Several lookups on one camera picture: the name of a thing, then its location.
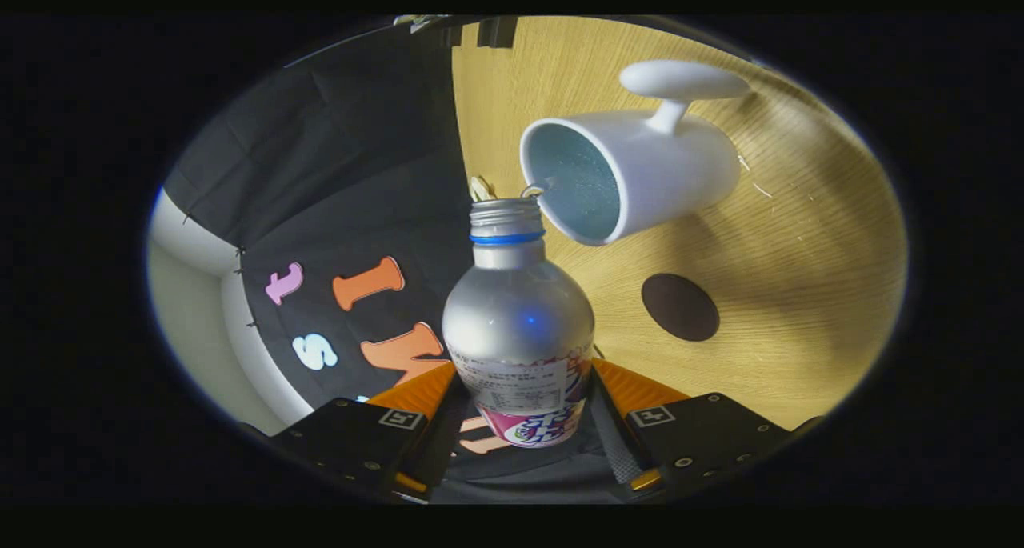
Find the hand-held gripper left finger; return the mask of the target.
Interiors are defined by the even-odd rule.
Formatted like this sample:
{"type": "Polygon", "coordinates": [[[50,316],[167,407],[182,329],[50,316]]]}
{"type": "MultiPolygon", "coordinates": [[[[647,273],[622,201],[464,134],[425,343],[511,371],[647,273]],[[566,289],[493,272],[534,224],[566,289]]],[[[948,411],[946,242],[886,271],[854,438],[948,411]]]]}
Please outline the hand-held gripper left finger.
{"type": "Polygon", "coordinates": [[[330,401],[272,436],[272,446],[359,500],[427,503],[445,476],[468,403],[445,362],[369,401],[330,401]]]}

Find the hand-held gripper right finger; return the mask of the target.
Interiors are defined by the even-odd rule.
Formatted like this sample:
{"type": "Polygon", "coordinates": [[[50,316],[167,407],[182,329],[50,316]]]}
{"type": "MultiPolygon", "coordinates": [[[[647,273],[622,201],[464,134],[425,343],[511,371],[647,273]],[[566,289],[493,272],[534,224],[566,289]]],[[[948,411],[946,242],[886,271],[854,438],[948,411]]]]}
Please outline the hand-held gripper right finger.
{"type": "Polygon", "coordinates": [[[700,494],[794,439],[730,396],[688,396],[604,359],[591,363],[588,407],[624,497],[700,494]]]}

